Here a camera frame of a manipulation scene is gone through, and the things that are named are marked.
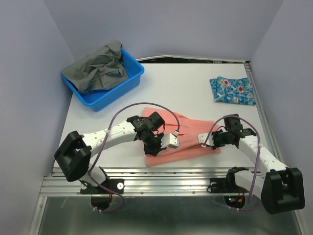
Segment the blue floral skirt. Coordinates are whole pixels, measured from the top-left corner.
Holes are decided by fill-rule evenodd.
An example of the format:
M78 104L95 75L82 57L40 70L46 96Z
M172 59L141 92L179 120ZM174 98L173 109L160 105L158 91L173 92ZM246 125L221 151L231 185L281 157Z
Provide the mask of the blue floral skirt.
M252 83L248 78L228 79L218 76L209 80L215 102L256 105Z

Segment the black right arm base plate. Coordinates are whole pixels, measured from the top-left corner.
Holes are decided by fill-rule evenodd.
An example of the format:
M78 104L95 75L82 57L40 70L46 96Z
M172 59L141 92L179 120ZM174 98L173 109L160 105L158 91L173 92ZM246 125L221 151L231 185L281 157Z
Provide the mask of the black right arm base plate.
M248 210L248 208L244 208L248 191L233 183L228 183L226 178L210 178L207 192L212 194L226 194L224 196L224 203L229 209L235 209L237 211Z

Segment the pink skirt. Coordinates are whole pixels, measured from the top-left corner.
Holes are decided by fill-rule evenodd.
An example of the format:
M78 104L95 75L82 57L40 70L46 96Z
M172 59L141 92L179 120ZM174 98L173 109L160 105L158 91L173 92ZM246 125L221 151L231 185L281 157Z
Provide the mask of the pink skirt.
M147 117L153 112L157 112L165 121L164 134L173 133L177 129L177 121L174 116L161 109L145 107L143 116ZM213 150L210 147L201 147L198 141L198 134L208 133L214 121L189 119L182 114L175 113L180 122L179 147L177 149L166 148L158 153L156 157L146 154L146 166L153 167L176 161L182 161L206 154L220 154L220 148Z

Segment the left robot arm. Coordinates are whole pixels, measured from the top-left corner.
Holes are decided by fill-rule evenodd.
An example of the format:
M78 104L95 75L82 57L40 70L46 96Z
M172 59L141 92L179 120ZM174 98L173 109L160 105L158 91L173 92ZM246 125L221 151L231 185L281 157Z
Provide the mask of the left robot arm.
M70 132L54 154L55 161L62 170L67 181L79 180L92 186L98 193L105 192L109 187L108 176L100 168L90 163L95 155L116 145L142 141L144 150L157 154L162 151L162 134L156 131L165 124L158 112L148 117L133 116L110 129L88 134Z

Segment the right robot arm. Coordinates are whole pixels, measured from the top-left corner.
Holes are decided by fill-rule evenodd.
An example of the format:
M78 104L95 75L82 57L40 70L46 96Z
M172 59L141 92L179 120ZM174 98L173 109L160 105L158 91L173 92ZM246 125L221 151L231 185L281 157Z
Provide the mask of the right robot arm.
M207 191L210 193L239 193L248 191L261 200L269 214L301 210L305 207L302 172L290 168L278 160L261 143L257 129L251 124L244 128L245 121L238 114L221 118L224 130L210 129L207 134L199 134L203 147L217 148L233 145L244 153L253 163L254 170L246 167L233 167L223 178L212 178Z

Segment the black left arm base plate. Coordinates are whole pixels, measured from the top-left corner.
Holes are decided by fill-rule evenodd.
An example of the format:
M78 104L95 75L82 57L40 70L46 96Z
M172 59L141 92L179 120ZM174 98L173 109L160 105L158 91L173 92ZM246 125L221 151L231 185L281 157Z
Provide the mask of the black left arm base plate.
M91 196L90 203L94 211L115 212L124 206L125 199L122 195L125 187L124 179L106 179L101 186L93 186L81 180L80 183L80 193Z

